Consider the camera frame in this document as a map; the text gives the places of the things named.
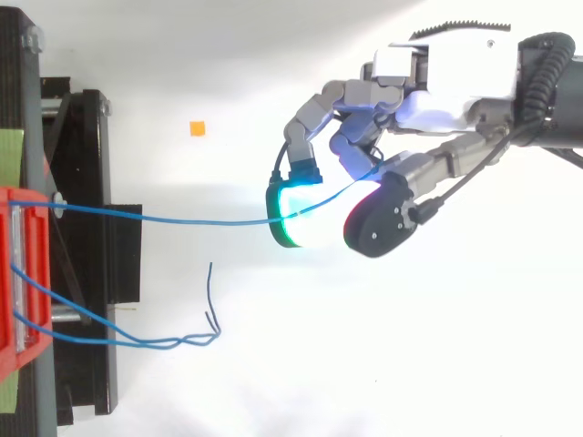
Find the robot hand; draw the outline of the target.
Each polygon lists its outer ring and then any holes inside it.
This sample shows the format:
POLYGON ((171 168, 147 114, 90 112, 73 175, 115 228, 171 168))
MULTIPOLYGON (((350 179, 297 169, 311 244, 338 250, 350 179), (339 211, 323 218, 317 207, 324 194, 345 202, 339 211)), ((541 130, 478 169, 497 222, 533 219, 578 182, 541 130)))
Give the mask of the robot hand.
POLYGON ((266 209, 273 239, 325 229, 380 257, 496 162, 514 135, 519 49, 507 25, 451 22, 378 49, 356 79, 333 80, 283 130, 266 209))

